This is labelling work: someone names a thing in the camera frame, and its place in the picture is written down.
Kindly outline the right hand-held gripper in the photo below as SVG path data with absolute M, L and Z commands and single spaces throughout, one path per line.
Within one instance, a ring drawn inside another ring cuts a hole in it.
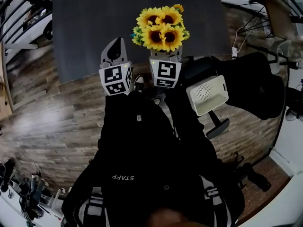
M 183 46 L 176 49 L 176 55 L 158 56 L 158 51 L 150 49 L 149 57 L 154 86 L 174 88 L 181 71 L 181 55 Z

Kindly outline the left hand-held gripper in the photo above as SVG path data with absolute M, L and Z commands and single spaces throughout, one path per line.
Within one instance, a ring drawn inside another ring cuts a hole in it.
M 132 79 L 132 63 L 127 61 L 124 39 L 117 37 L 101 53 L 99 70 L 102 87 L 109 96 L 127 94 Z

